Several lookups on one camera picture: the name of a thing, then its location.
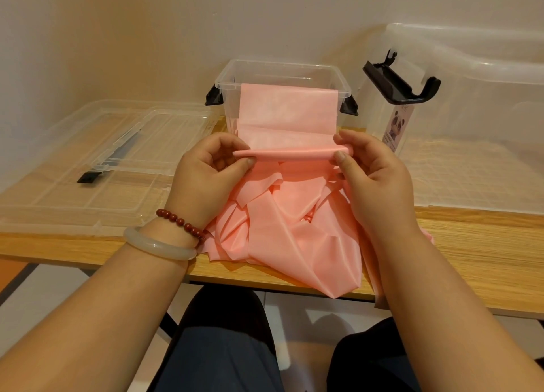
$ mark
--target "person's left hand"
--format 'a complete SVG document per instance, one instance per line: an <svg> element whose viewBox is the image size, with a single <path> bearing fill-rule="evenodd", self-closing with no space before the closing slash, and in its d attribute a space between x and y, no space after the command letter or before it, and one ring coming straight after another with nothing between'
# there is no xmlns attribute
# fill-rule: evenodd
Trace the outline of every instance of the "person's left hand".
<svg viewBox="0 0 544 392"><path fill-rule="evenodd" d="M232 155L235 150L248 149L245 142L229 133L215 133L200 140L181 158L165 209L204 229L255 165L254 158L236 160Z"/></svg>

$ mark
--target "plastic container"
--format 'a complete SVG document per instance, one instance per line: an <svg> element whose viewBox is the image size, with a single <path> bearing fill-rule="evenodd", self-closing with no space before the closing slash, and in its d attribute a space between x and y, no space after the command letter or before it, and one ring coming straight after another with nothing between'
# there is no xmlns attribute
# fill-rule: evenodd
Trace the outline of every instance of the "plastic container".
<svg viewBox="0 0 544 392"><path fill-rule="evenodd" d="M389 49L414 93L442 82L397 149L416 204L544 214L544 35L390 24L371 62ZM362 81L360 116L381 139L394 106Z"/></svg>
<svg viewBox="0 0 544 392"><path fill-rule="evenodd" d="M122 236L164 206L181 155L216 116L204 106L112 103L79 115L77 132L0 193L0 231ZM78 182L97 169L94 182Z"/></svg>
<svg viewBox="0 0 544 392"><path fill-rule="evenodd" d="M338 110L351 96L351 88L342 72L331 65L289 64L233 59L215 80L221 91L229 132L236 133L242 83L273 86L303 86L338 91Z"/></svg>

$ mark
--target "hand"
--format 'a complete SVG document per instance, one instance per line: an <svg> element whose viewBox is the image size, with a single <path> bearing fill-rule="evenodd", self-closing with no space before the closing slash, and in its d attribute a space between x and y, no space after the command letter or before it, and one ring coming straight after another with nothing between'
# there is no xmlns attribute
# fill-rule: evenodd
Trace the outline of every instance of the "hand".
<svg viewBox="0 0 544 392"><path fill-rule="evenodd" d="M353 146L353 158L337 151L335 159L351 188L351 210L373 244L419 232L404 163L369 134L340 130L334 140Z"/></svg>
<svg viewBox="0 0 544 392"><path fill-rule="evenodd" d="M253 158L236 160L235 150L249 146L234 134L215 133L200 140L177 166L165 209L199 229L205 228L225 206Z"/></svg>

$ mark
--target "red beaded bracelet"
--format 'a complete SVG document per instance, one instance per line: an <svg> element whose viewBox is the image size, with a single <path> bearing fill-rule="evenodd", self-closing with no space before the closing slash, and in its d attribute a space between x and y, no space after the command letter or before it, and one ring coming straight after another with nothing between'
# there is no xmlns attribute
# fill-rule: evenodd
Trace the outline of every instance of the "red beaded bracelet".
<svg viewBox="0 0 544 392"><path fill-rule="evenodd" d="M191 223L186 223L185 220L183 220L181 217L176 216L174 213L168 210L159 209L156 211L156 215L170 220L172 223L177 224L179 227L183 227L183 229L187 231L187 233L190 233L192 236L200 240L205 237L203 231L197 229Z"/></svg>

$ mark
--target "label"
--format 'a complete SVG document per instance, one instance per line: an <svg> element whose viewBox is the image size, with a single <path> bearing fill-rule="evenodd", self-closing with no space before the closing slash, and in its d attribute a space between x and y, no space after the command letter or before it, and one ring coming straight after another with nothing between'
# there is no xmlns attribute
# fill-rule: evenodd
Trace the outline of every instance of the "label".
<svg viewBox="0 0 544 392"><path fill-rule="evenodd" d="M408 121L413 112L413 105L395 106L391 113L391 118L385 129L384 137L381 139L387 146L396 151L402 139Z"/></svg>

